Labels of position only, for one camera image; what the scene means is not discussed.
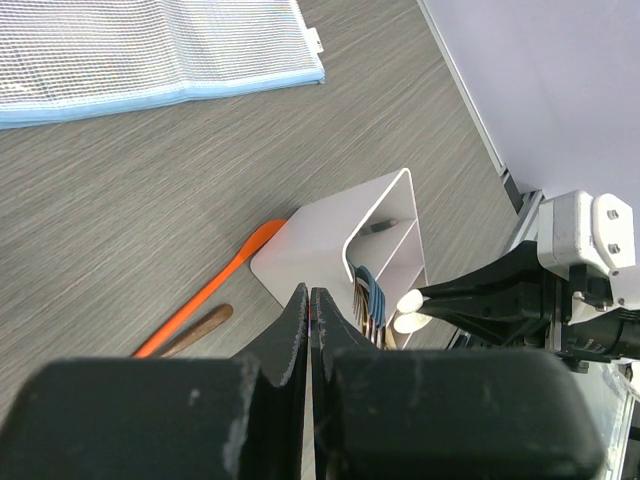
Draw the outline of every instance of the wooden spoon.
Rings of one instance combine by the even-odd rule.
[[[176,353],[181,352],[209,332],[218,328],[229,320],[231,315],[233,315],[233,307],[231,305],[225,303],[214,308],[200,320],[189,326],[184,332],[179,333],[172,340],[162,345],[158,350],[153,352],[152,356],[162,358],[173,357]]]
[[[267,243],[278,230],[280,230],[286,220],[271,220],[255,232],[244,243],[240,251],[233,257],[233,260],[222,269],[202,290],[196,293],[191,300],[184,304],[169,320],[167,320],[149,339],[144,342],[133,354],[136,358],[144,358],[151,355],[155,350],[169,340],[169,338],[186,322],[191,315],[200,307],[227,278],[235,272],[240,265],[246,262],[254,253]]]

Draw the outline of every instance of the white utensil holder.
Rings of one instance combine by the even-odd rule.
[[[393,227],[356,236],[363,226]],[[427,285],[422,239],[407,168],[306,205],[253,257],[251,270],[286,305],[295,287],[325,287],[353,325],[353,278],[347,259],[371,271],[386,297],[387,324],[412,287]],[[398,348],[409,335],[393,332]]]

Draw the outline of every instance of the white mesh fabric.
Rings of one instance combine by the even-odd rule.
[[[1,0],[0,112],[318,71],[304,29],[295,0]]]

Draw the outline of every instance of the mesh bag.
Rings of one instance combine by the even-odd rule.
[[[295,0],[0,1],[0,128],[323,79]]]

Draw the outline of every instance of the gray wood grain surface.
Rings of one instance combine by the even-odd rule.
[[[499,254],[516,215],[415,1],[300,5],[325,85],[0,132],[0,414],[45,362],[129,355],[262,222],[403,166],[432,282]],[[185,355],[227,357],[281,310],[248,267],[222,302]]]

